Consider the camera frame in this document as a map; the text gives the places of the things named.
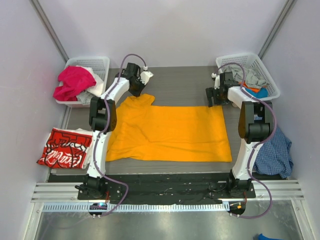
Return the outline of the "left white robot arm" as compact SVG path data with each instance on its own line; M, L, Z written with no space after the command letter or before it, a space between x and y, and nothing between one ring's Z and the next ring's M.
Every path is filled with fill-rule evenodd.
M112 131L117 125L116 104L126 93L141 95L153 74L148 67L128 63L114 78L110 87L99 97L93 97L89 108L92 129L92 155L81 185L76 185L79 200L100 200L107 194L106 156Z

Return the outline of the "orange yellow t shirt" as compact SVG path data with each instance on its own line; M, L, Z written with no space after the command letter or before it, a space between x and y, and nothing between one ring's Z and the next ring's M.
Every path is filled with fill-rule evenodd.
M116 109L106 161L232 162L221 106L157 106L155 97L128 96Z

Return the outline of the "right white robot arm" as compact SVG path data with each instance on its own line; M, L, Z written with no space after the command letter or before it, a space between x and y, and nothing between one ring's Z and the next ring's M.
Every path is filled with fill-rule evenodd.
M208 106L233 103L240 108L238 121L240 149L225 186L226 193L236 198L250 190L257 155L264 142L275 133L272 103L250 94L242 83L234 80L231 72L213 73L211 78L214 86L205 89Z

